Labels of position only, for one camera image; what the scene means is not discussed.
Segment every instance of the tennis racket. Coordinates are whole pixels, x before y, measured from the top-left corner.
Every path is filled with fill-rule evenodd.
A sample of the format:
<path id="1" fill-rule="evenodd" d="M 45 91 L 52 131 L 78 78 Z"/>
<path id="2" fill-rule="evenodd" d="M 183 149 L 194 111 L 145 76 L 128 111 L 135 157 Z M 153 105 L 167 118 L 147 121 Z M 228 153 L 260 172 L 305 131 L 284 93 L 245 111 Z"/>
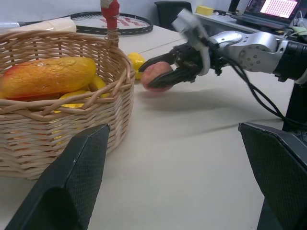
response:
<path id="1" fill-rule="evenodd" d="M 94 35 L 107 34 L 106 20 L 101 15 L 100 11 L 75 13 L 65 17 L 70 17 L 75 22 L 78 33 Z M 23 26 L 34 23 L 39 22 L 19 24 L 20 26 Z M 140 16 L 121 13 L 118 17 L 118 32 L 120 32 L 121 36 L 146 34 L 151 32 L 153 27 L 154 25 L 150 20 Z"/>

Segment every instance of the laptop screen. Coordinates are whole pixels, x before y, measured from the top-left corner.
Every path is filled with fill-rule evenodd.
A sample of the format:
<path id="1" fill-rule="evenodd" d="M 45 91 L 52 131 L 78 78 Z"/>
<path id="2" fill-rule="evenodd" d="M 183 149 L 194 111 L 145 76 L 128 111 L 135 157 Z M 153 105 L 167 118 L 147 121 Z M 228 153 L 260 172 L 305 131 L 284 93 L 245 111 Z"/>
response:
<path id="1" fill-rule="evenodd" d="M 245 13 L 292 20 L 299 0 L 250 0 Z"/>

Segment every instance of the red basket handle top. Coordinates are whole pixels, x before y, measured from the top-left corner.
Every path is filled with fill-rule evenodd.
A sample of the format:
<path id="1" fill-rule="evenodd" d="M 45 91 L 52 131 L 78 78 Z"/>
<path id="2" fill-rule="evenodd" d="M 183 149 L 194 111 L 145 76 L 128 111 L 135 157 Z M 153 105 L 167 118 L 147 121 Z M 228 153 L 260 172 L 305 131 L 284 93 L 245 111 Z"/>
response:
<path id="1" fill-rule="evenodd" d="M 118 0 L 100 0 L 101 13 L 106 19 L 108 30 L 117 29 L 117 16 L 119 16 Z"/>

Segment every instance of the white wall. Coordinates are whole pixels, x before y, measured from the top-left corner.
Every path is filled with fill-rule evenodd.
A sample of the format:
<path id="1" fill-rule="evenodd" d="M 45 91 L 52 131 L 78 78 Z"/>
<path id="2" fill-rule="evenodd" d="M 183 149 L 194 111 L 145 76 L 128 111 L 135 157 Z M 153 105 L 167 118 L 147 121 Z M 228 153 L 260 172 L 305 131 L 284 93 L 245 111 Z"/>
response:
<path id="1" fill-rule="evenodd" d="M 119 0 L 120 11 L 136 14 L 157 23 L 155 1 L 158 0 Z M 190 0 L 189 2 L 192 4 L 193 11 L 198 5 L 226 11 L 230 1 Z M 0 22 L 40 21 L 77 12 L 100 11 L 99 3 L 100 0 L 0 0 Z"/>

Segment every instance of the laptop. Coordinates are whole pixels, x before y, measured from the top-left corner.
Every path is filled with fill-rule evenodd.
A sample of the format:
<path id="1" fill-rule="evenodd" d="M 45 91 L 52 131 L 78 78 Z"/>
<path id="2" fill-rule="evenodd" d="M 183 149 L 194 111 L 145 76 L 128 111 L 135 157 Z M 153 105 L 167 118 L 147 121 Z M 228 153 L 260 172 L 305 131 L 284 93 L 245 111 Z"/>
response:
<path id="1" fill-rule="evenodd" d="M 239 22 L 281 30 L 288 27 L 303 0 L 250 0 L 243 15 L 233 15 Z"/>

